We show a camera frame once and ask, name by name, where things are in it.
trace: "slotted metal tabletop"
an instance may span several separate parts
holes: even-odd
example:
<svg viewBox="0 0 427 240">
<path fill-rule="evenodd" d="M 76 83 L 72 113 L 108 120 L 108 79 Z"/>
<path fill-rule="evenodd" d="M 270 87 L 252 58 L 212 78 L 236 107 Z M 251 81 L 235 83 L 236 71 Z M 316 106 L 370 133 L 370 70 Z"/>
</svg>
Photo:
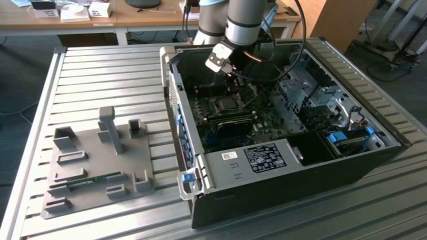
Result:
<svg viewBox="0 0 427 240">
<path fill-rule="evenodd" d="M 191 229 L 162 86 L 159 49 L 166 44 L 68 48 L 52 58 L 0 239 L 426 238 L 426 128 L 327 42 L 308 42 L 414 143 L 395 160 L 352 185 Z M 98 128 L 102 106 L 115 106 L 116 125 L 135 118 L 147 124 L 155 193 L 45 220 L 40 212 L 55 128 Z"/>
</svg>

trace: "blue latch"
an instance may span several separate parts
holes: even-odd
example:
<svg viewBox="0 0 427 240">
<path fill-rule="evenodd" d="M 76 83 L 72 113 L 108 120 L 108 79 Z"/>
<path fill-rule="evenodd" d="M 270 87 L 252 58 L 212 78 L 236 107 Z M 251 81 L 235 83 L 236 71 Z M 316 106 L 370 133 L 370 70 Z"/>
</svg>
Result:
<svg viewBox="0 0 427 240">
<path fill-rule="evenodd" d="M 328 139 L 332 141 L 332 143 L 335 143 L 335 142 L 347 140 L 348 137 L 346 136 L 346 134 L 342 131 L 336 131 L 328 135 Z"/>
<path fill-rule="evenodd" d="M 196 174 L 194 173 L 186 173 L 182 175 L 182 183 L 188 184 L 196 181 Z"/>
<path fill-rule="evenodd" d="M 372 135 L 372 134 L 375 133 L 375 130 L 374 130 L 374 128 L 372 128 L 371 126 L 368 126 L 368 127 L 366 128 L 366 131 L 367 131 L 367 133 L 368 133 L 370 135 Z"/>
</svg>

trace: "sticker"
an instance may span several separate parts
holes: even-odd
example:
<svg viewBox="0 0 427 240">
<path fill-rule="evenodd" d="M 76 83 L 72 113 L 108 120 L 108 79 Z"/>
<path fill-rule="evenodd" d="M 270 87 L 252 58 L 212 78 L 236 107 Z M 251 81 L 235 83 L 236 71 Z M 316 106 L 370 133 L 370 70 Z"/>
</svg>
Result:
<svg viewBox="0 0 427 240">
<path fill-rule="evenodd" d="M 228 159 L 236 159 L 238 158 L 238 153 L 235 151 L 226 152 L 222 154 L 222 159 L 228 160 Z"/>
<path fill-rule="evenodd" d="M 244 149 L 244 154 L 255 173 L 262 173 L 287 166 L 274 143 L 247 148 Z"/>
<path fill-rule="evenodd" d="M 94 23 L 94 27 L 112 26 L 112 23 Z"/>
</svg>

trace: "power supply label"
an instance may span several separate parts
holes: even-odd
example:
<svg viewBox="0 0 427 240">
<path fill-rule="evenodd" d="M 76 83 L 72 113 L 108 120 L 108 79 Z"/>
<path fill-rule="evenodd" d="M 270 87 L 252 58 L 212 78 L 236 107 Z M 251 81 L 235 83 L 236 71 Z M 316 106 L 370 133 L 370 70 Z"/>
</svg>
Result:
<svg viewBox="0 0 427 240">
<path fill-rule="evenodd" d="M 287 166 L 274 143 L 244 149 L 252 171 L 262 173 Z"/>
</svg>

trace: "green circuit board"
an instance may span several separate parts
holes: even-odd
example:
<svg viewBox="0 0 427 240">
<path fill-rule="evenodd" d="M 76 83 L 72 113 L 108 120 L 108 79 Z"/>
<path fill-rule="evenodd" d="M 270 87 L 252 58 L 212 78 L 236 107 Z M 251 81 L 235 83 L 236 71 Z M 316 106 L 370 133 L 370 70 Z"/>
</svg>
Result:
<svg viewBox="0 0 427 240">
<path fill-rule="evenodd" d="M 208 153 L 270 142 L 288 135 L 284 119 L 276 114 L 266 89 L 248 85 L 235 94 L 190 97 L 188 101 Z"/>
</svg>

